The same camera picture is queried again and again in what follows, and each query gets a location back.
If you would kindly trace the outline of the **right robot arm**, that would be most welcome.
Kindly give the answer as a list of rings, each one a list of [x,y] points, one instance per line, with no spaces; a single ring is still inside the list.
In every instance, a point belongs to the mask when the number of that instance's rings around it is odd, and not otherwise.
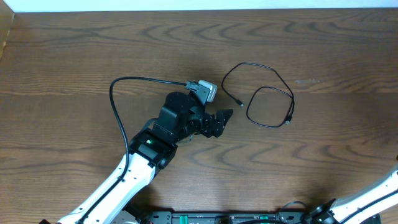
[[[304,223],[358,224],[397,205],[397,166],[359,192],[313,209]]]

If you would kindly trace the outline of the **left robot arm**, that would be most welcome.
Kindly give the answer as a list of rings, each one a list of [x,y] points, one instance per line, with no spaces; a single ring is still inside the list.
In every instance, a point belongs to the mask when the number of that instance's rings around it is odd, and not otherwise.
[[[133,196],[166,168],[178,142],[194,134],[217,138],[232,115],[232,109],[208,114],[193,93],[168,94],[153,127],[142,129],[131,139],[118,167],[59,223],[111,223]]]

